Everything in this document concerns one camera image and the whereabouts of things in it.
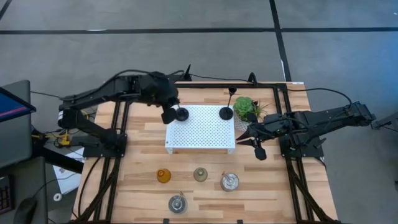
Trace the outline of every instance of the monitor screen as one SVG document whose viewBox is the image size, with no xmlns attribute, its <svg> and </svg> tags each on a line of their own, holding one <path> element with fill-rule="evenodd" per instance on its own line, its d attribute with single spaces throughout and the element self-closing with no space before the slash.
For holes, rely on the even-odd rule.
<svg viewBox="0 0 398 224">
<path fill-rule="evenodd" d="M 12 93 L 0 88 L 0 122 L 36 111 L 36 109 Z"/>
</svg>

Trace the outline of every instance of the white pegboard box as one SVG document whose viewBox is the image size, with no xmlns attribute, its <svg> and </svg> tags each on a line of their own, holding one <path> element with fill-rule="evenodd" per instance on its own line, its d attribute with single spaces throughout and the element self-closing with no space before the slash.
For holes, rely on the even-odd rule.
<svg viewBox="0 0 398 224">
<path fill-rule="evenodd" d="M 186 121 L 175 120 L 167 125 L 165 147 L 169 154 L 173 149 L 227 149 L 228 154 L 232 154 L 235 150 L 234 119 L 225 121 L 218 114 L 225 106 L 180 106 L 188 110 L 189 117 Z"/>
</svg>

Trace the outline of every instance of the keyboard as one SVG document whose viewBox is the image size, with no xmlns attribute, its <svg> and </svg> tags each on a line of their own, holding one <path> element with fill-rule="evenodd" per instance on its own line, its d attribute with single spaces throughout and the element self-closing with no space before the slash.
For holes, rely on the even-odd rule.
<svg viewBox="0 0 398 224">
<path fill-rule="evenodd" d="M 14 209 L 12 198 L 11 177 L 0 177 L 0 214 Z"/>
</svg>

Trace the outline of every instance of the wooden tabletop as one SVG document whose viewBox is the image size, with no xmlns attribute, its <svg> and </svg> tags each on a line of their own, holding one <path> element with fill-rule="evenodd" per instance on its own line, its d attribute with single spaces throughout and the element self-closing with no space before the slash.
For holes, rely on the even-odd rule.
<svg viewBox="0 0 398 224">
<path fill-rule="evenodd" d="M 303 84 L 288 83 L 288 88 L 301 90 Z M 227 88 L 179 88 L 181 105 L 226 105 Z M 249 96 L 260 100 L 266 112 L 276 113 L 274 94 L 265 88 L 238 88 L 231 104 L 238 96 Z M 310 110 L 307 94 L 289 92 L 293 111 Z M 110 128 L 114 103 L 99 105 L 95 123 Z M 165 149 L 166 125 L 162 123 L 161 108 L 133 103 L 127 122 L 128 144 L 126 155 L 121 160 L 118 186 L 114 201 L 113 223 L 162 223 L 169 218 L 171 223 L 295 223 L 292 196 L 289 187 L 285 159 L 280 154 L 278 140 L 262 144 L 267 159 L 259 161 L 251 146 L 236 145 L 232 155 L 224 150 L 175 150 L 169 155 Z M 242 132 L 235 131 L 238 137 Z M 81 186 L 86 179 L 95 158 L 85 161 L 80 180 L 74 211 L 77 213 Z M 98 192 L 104 159 L 94 168 L 86 185 L 82 212 Z M 313 158 L 303 159 L 308 189 L 322 209 L 337 219 L 325 168 Z M 193 171 L 204 167 L 208 179 L 197 182 Z M 172 179 L 161 184 L 156 179 L 156 171 L 166 168 Z M 240 179 L 239 188 L 233 192 L 221 189 L 223 172 L 234 172 Z M 169 199 L 183 192 L 188 209 L 181 215 L 169 211 Z M 303 218 L 305 207 L 300 191 L 299 199 Z M 101 217 L 104 218 L 108 193 L 103 200 Z"/>
</svg>

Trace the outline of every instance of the black floor stripe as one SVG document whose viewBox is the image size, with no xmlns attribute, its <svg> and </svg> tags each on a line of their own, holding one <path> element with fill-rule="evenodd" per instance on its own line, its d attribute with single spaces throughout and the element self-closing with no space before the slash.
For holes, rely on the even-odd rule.
<svg viewBox="0 0 398 224">
<path fill-rule="evenodd" d="M 398 27 L 282 28 L 281 32 L 397 32 Z"/>
<path fill-rule="evenodd" d="M 278 12 L 276 10 L 275 0 L 269 0 L 269 4 L 271 5 L 271 13 L 272 13 L 272 18 L 274 20 L 276 40 L 278 42 L 279 55 L 280 55 L 280 59 L 282 61 L 282 67 L 284 69 L 285 81 L 291 82 L 292 77 L 290 75 L 289 63 L 287 62 L 284 39 L 283 39 L 282 33 L 281 33 L 281 28 L 280 28 L 280 24 L 279 24 L 279 18 L 278 18 Z"/>
<path fill-rule="evenodd" d="M 60 35 L 60 34 L 194 34 L 194 33 L 256 33 L 274 32 L 266 27 L 219 27 L 177 29 L 105 29 L 105 30 L 0 30 L 2 35 Z"/>
<path fill-rule="evenodd" d="M 4 13 L 6 13 L 6 11 L 8 9 L 8 6 L 10 6 L 11 2 L 12 2 L 12 0 L 7 0 L 6 3 L 4 3 L 4 5 L 3 5 L 3 7 L 1 8 L 1 11 L 0 11 L 0 20 L 4 16 Z"/>
<path fill-rule="evenodd" d="M 1 12 L 7 9 L 4 5 Z M 279 40 L 283 32 L 398 32 L 398 27 L 352 27 L 352 28 L 279 28 L 267 27 L 215 27 L 176 29 L 104 29 L 104 30 L 0 30 L 0 35 L 63 35 L 63 34 L 199 34 L 199 33 L 256 33 L 275 32 Z"/>
</svg>

